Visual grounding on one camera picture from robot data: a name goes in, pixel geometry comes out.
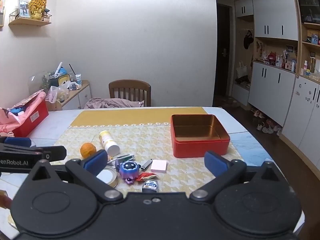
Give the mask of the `orange fruit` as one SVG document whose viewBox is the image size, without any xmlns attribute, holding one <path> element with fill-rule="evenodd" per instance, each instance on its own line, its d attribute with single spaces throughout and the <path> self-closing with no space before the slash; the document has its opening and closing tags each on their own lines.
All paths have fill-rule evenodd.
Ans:
<svg viewBox="0 0 320 240">
<path fill-rule="evenodd" d="M 81 156 L 86 159 L 97 152 L 96 147 L 91 142 L 86 142 L 80 147 Z"/>
</svg>

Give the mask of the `round tin lid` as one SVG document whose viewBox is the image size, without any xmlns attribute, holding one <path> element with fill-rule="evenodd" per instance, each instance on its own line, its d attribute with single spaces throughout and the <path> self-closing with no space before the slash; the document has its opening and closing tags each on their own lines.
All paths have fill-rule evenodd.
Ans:
<svg viewBox="0 0 320 240">
<path fill-rule="evenodd" d="M 97 178 L 113 188 L 115 188 L 119 183 L 116 170 L 112 167 L 109 167 L 109 166 L 105 167 L 97 175 Z"/>
</svg>

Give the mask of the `yellow white cylinder bottle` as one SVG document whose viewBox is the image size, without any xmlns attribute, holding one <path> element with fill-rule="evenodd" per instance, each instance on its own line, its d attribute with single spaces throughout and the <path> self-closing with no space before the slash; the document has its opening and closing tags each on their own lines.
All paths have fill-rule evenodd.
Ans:
<svg viewBox="0 0 320 240">
<path fill-rule="evenodd" d="M 108 156 L 114 157 L 120 153 L 120 147 L 115 142 L 110 132 L 101 131 L 99 133 L 99 139 Z"/>
</svg>

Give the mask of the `purple round toy figure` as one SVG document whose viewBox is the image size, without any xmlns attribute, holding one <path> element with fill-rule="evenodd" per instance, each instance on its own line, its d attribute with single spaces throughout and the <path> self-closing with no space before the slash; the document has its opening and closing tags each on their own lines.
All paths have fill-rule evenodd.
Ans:
<svg viewBox="0 0 320 240">
<path fill-rule="evenodd" d="M 125 161 L 119 166 L 119 174 L 127 184 L 133 184 L 139 177 L 140 165 L 135 161 Z"/>
</svg>

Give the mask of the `red metal tin box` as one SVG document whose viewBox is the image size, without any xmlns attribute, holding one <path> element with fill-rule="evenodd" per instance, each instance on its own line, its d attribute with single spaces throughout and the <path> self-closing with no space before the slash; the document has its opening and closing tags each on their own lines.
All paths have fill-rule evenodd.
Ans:
<svg viewBox="0 0 320 240">
<path fill-rule="evenodd" d="M 230 137 L 214 115 L 172 115 L 170 131 L 172 151 L 176 158 L 200 158 L 207 151 L 227 154 Z"/>
</svg>

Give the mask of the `red candy wrapper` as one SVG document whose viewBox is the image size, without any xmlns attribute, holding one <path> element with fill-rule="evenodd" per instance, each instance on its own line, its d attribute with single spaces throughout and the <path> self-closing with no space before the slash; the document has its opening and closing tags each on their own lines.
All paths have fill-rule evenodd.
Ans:
<svg viewBox="0 0 320 240">
<path fill-rule="evenodd" d="M 152 179 L 157 179 L 157 174 L 155 174 L 153 172 L 142 172 L 136 178 L 136 181 L 141 182 L 141 181 L 147 181 L 147 180 L 152 180 Z"/>
</svg>

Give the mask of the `black clear tape measure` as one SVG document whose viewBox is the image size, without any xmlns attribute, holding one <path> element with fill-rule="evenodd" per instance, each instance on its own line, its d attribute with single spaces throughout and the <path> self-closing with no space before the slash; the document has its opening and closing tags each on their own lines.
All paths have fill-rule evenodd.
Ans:
<svg viewBox="0 0 320 240">
<path fill-rule="evenodd" d="M 146 180 L 142 186 L 143 193 L 157 193 L 158 182 L 156 180 Z"/>
</svg>

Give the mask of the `pink sticky note pad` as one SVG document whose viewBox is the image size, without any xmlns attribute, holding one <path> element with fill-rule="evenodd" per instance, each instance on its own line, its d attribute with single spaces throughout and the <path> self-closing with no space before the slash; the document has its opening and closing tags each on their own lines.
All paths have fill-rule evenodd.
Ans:
<svg viewBox="0 0 320 240">
<path fill-rule="evenodd" d="M 167 161 L 154 159 L 152 161 L 150 170 L 151 170 L 151 172 L 154 172 L 154 173 L 157 173 L 157 172 L 158 173 L 165 173 L 167 171 Z"/>
</svg>

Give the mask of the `white sunglasses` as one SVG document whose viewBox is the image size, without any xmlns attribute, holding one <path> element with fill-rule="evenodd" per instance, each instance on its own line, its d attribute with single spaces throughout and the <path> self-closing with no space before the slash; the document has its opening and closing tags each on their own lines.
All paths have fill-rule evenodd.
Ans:
<svg viewBox="0 0 320 240">
<path fill-rule="evenodd" d="M 107 162 L 107 166 L 115 168 L 116 170 L 119 169 L 120 164 L 126 161 L 132 161 L 135 158 L 134 154 L 124 154 L 117 156 Z"/>
</svg>

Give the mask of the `red storage box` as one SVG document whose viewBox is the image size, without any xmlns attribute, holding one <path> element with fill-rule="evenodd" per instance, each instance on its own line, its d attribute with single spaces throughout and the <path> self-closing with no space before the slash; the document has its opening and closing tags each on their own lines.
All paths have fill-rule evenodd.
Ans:
<svg viewBox="0 0 320 240">
<path fill-rule="evenodd" d="M 43 99 L 35 110 L 26 118 L 25 122 L 20 127 L 13 130 L 14 136 L 27 137 L 48 115 L 46 101 Z"/>
</svg>

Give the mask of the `clear plastic bag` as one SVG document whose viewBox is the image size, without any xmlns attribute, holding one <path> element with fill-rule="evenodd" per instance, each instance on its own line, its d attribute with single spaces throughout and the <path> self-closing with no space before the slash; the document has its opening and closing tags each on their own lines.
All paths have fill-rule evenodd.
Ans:
<svg viewBox="0 0 320 240">
<path fill-rule="evenodd" d="M 57 101 L 63 103 L 69 97 L 69 90 L 66 87 L 51 86 L 46 96 L 46 101 L 56 103 Z"/>
</svg>

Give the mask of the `white side cabinet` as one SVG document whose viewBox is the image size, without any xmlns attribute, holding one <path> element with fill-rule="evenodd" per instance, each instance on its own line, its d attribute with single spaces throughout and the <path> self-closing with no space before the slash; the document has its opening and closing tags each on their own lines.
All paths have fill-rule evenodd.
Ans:
<svg viewBox="0 0 320 240">
<path fill-rule="evenodd" d="M 91 98 L 92 92 L 90 83 L 88 80 L 83 80 L 82 87 L 79 90 L 71 90 L 69 93 L 69 98 L 63 103 L 60 103 L 59 101 L 56 103 L 49 103 L 47 101 L 46 105 L 49 112 L 83 109 L 86 102 Z"/>
</svg>

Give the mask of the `yellow patterned tablecloth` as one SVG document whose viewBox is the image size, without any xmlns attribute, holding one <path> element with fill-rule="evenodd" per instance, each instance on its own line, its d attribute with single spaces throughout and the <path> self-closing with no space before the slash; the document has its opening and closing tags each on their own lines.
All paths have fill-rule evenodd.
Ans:
<svg viewBox="0 0 320 240">
<path fill-rule="evenodd" d="M 214 176 L 205 168 L 203 158 L 174 157 L 170 131 L 174 114 L 214 115 L 231 137 L 246 131 L 221 108 L 171 107 L 51 112 L 28 136 L 36 146 L 65 146 L 69 160 L 81 156 L 80 147 L 86 142 L 102 149 L 99 133 L 108 131 L 121 154 L 134 155 L 136 162 L 167 161 L 166 171 L 157 174 L 161 191 L 190 194 Z"/>
</svg>

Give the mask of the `white wall cabinet unit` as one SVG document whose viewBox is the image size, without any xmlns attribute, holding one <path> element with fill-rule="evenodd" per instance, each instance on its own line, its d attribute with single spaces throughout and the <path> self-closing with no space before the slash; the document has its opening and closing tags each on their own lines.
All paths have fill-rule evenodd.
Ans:
<svg viewBox="0 0 320 240">
<path fill-rule="evenodd" d="M 303 55 L 297 0 L 238 0 L 238 19 L 254 27 L 248 102 L 282 127 L 281 135 L 313 165 L 319 165 L 319 81 Z"/>
</svg>

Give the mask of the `wooden wall shelf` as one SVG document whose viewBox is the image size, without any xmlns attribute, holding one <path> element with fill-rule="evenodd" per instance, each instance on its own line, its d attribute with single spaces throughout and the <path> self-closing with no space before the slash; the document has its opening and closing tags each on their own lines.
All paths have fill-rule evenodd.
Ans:
<svg viewBox="0 0 320 240">
<path fill-rule="evenodd" d="M 32 18 L 20 17 L 14 13 L 9 15 L 9 25 L 32 25 L 37 27 L 43 27 L 45 25 L 49 25 L 51 22 L 34 20 Z"/>
</svg>

